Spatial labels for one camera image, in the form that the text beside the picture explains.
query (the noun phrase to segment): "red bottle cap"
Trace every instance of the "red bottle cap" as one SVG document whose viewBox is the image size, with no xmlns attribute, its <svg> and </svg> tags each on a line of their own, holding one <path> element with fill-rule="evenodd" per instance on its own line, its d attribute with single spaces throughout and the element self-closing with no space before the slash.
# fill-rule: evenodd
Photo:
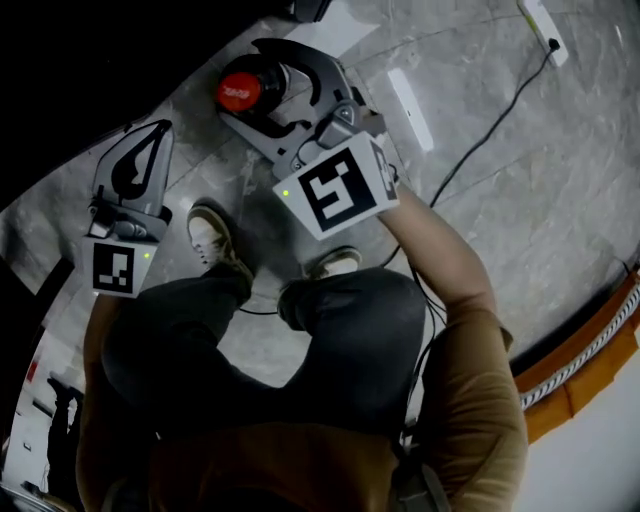
<svg viewBox="0 0 640 512">
<path fill-rule="evenodd" d="M 253 107 L 262 93 L 257 76 L 238 72 L 225 76 L 218 85 L 217 101 L 231 112 L 242 112 Z"/>
</svg>

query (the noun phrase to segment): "power strip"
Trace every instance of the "power strip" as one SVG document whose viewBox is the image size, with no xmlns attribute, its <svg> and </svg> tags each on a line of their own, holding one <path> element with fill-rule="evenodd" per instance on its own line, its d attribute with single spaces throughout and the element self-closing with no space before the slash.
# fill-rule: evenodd
<svg viewBox="0 0 640 512">
<path fill-rule="evenodd" d="M 551 19 L 549 11 L 542 5 L 540 0 L 518 0 L 518 6 L 524 17 L 531 25 L 531 28 L 538 36 L 544 51 L 549 51 L 549 39 L 555 39 L 560 44 L 560 48 L 551 55 L 551 62 L 559 68 L 569 58 L 569 52 L 564 45 L 558 27 Z"/>
</svg>

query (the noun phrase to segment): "white sneaker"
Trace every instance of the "white sneaker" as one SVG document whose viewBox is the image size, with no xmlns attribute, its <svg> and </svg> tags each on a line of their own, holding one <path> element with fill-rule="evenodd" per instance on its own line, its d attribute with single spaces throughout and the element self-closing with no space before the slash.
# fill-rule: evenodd
<svg viewBox="0 0 640 512">
<path fill-rule="evenodd" d="M 355 247 L 340 247 L 320 258 L 307 272 L 306 278 L 312 280 L 325 279 L 355 272 L 362 263 L 362 255 Z"/>
<path fill-rule="evenodd" d="M 243 273 L 249 284 L 253 282 L 253 273 L 236 255 L 227 224 L 215 211 L 204 205 L 191 208 L 187 230 L 191 246 L 207 270 L 223 263 Z"/>
</svg>

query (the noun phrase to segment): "dark jeans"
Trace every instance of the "dark jeans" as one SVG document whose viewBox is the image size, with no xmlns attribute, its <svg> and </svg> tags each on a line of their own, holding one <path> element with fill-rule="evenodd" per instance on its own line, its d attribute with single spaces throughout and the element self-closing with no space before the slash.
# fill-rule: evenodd
<svg viewBox="0 0 640 512">
<path fill-rule="evenodd" d="M 216 348 L 249 295 L 222 265 L 143 292 L 105 343 L 109 381 L 162 436 L 283 421 L 397 437 L 425 319 L 413 281 L 373 268 L 292 283 L 281 316 L 313 338 L 282 388 L 245 375 Z"/>
</svg>

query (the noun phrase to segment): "marble floor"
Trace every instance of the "marble floor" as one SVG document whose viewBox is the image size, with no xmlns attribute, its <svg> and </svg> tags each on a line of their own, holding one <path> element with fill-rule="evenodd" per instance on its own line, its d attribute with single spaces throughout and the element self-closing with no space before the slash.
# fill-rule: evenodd
<svg viewBox="0 0 640 512">
<path fill-rule="evenodd" d="M 348 0 L 374 28 L 341 56 L 349 78 L 382 112 L 388 158 L 430 200 L 443 176 L 491 126 L 543 50 L 515 0 Z M 569 51 L 522 94 L 491 140 L 470 158 L 436 210 L 480 254 L 496 289 L 513 355 L 561 324 L 631 260 L 640 240 L 640 12 L 635 0 L 545 0 Z M 257 37 L 294 25 L 266 19 L 213 56 L 151 119 L 174 124 L 176 144 L 165 204 L 174 218 L 145 286 L 200 273 L 186 213 L 208 196 L 253 241 L 261 263 L 247 307 L 272 311 L 298 262 L 339 245 L 379 264 L 394 241 L 375 219 L 319 243 L 282 208 L 269 163 L 217 118 L 212 90 L 222 67 Z M 420 102 L 435 148 L 416 141 L 387 72 L 400 68 Z M 283 111 L 299 112 L 309 90 L 297 84 Z M 0 217 L 13 269 L 33 290 L 60 255 L 78 267 L 47 317 L 46 336 L 79 348 L 94 300 L 83 284 L 79 241 L 89 224 L 99 144 L 42 180 Z M 399 256 L 391 268 L 407 272 Z M 430 336 L 427 327 L 425 336 Z M 273 385 L 293 374 L 308 346 L 277 316 L 238 313 L 221 349 Z"/>
</svg>

